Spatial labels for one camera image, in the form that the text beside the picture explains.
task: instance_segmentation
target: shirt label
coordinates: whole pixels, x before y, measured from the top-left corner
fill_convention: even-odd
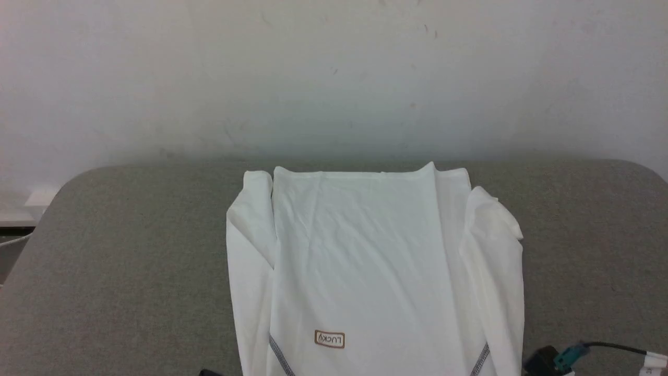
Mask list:
[[[345,333],[315,331],[315,344],[333,349],[342,349],[345,347]]]

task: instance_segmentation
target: black plug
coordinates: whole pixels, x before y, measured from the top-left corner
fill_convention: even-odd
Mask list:
[[[210,371],[206,368],[203,368],[200,371],[200,376],[222,376],[220,373],[215,373],[214,371]]]
[[[572,371],[570,368],[566,372],[556,368],[554,358],[557,356],[559,352],[553,346],[542,347],[524,362],[524,370],[530,376],[563,376],[570,373]]]

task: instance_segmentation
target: gray fabric surface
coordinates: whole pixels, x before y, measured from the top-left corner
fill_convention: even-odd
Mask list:
[[[0,290],[2,375],[240,375],[224,216],[247,169],[277,162],[112,167],[57,195]],[[424,163],[280,163],[406,171]],[[668,353],[668,185],[621,161],[466,167],[524,232],[525,355],[579,339]],[[637,375],[597,350],[579,375]]]

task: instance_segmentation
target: folded shirt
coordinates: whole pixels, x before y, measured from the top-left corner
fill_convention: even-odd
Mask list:
[[[244,375],[520,374],[522,234],[465,169],[249,171],[226,226]]]

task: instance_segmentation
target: seam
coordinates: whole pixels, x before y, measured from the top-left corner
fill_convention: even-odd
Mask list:
[[[269,346],[271,346],[272,351],[274,351],[274,355],[276,355],[276,358],[279,360],[279,363],[283,368],[283,372],[285,372],[287,376],[295,376],[295,373],[292,372],[288,361],[285,360],[285,356],[283,355],[281,348],[278,346],[276,341],[274,341],[274,337],[272,337],[271,334],[269,335]]]
[[[473,370],[471,370],[470,376],[478,376],[480,374],[480,370],[482,369],[482,366],[485,364],[485,360],[487,360],[487,356],[489,354],[490,354],[490,346],[488,343],[485,343],[485,347],[482,348],[482,352],[478,357],[476,365],[473,366]]]

